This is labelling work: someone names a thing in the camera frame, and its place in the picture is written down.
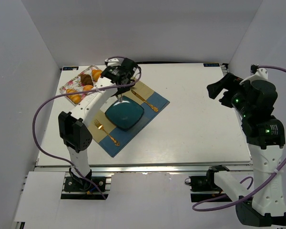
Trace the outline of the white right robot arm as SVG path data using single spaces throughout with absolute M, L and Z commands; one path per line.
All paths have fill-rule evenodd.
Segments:
M 267 67 L 252 65 L 252 75 L 241 79 L 227 73 L 207 87 L 210 98 L 223 94 L 220 103 L 235 109 L 241 118 L 241 128 L 253 161 L 255 189 L 245 189 L 225 166 L 210 167 L 206 182 L 231 199 L 239 221 L 246 226 L 286 226 L 286 204 L 283 195 L 281 169 L 285 129 L 272 114 L 278 94 L 269 82 Z

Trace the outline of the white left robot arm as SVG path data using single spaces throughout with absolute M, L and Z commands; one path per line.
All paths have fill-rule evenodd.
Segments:
M 60 137 L 69 151 L 72 163 L 69 172 L 75 184 L 83 191 L 92 185 L 92 171 L 87 155 L 92 134 L 88 126 L 110 97 L 130 90 L 135 84 L 133 76 L 140 69 L 135 61 L 128 58 L 122 62 L 111 58 L 105 64 L 104 70 L 94 69 L 91 74 L 81 75 L 82 79 L 91 78 L 93 92 L 87 93 L 71 111 L 61 112 L 58 116 Z

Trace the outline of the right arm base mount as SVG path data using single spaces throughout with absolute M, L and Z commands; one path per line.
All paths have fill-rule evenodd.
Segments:
M 211 202 L 231 202 L 231 199 L 223 193 L 223 190 L 214 183 L 214 174 L 217 172 L 229 172 L 230 170 L 223 165 L 211 166 L 203 176 L 190 176 L 184 180 L 190 186 L 191 202 L 198 203 L 203 200 L 218 198 Z

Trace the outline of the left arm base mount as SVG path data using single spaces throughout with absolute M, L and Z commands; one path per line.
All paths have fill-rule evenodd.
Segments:
M 91 183 L 81 186 L 71 176 L 66 176 L 61 191 L 61 199 L 69 200 L 105 200 L 109 195 L 111 179 L 109 177 L 92 177 Z

